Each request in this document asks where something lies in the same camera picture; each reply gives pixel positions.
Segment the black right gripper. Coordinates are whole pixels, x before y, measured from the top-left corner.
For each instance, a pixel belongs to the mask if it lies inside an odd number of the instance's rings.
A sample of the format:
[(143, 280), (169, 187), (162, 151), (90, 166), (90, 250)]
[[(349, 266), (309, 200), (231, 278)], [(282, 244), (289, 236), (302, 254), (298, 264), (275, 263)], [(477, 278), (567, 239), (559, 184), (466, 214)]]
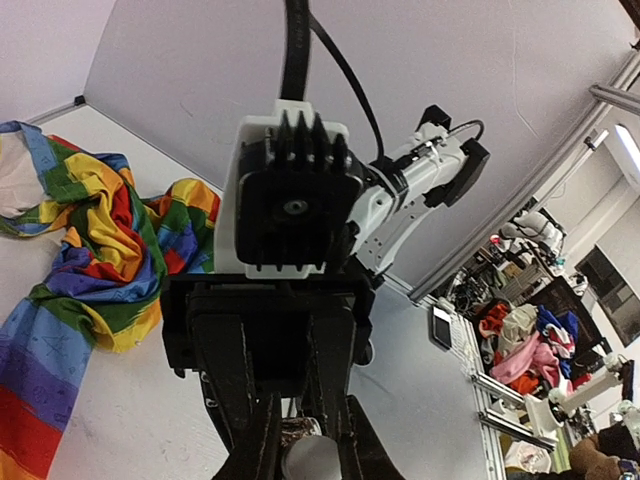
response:
[(160, 296), (168, 364), (181, 378), (205, 373), (214, 426), (229, 450), (253, 422), (257, 393), (300, 396), (306, 383), (303, 411), (338, 425), (353, 347), (355, 357), (364, 353), (374, 299), (362, 273), (262, 281), (171, 275)]

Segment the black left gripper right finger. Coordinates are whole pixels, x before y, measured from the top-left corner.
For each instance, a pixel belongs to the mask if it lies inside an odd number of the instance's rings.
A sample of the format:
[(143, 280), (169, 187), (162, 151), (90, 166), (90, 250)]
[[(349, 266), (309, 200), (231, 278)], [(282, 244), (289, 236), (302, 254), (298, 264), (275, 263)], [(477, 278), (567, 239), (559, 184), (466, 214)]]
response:
[(404, 480), (354, 395), (339, 413), (337, 445), (343, 479)]

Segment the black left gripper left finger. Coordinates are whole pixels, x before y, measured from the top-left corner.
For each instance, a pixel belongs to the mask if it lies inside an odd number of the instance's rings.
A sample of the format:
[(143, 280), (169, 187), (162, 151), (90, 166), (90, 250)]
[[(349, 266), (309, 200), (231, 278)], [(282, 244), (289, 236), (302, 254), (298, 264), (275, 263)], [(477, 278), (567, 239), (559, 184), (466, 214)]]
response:
[[(225, 427), (231, 433), (231, 419), (226, 401), (217, 399)], [(282, 405), (279, 392), (270, 393), (253, 406), (248, 427), (232, 434), (233, 446), (215, 480), (280, 478)]]

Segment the clear glitter nail polish bottle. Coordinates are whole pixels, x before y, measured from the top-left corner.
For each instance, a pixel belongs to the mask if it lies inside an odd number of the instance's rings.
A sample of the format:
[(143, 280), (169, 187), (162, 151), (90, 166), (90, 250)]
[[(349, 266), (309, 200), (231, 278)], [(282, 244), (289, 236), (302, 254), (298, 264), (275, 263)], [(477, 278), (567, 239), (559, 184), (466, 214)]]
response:
[(340, 480), (337, 442), (322, 434), (311, 417), (286, 418), (282, 422), (280, 469), (287, 480)]

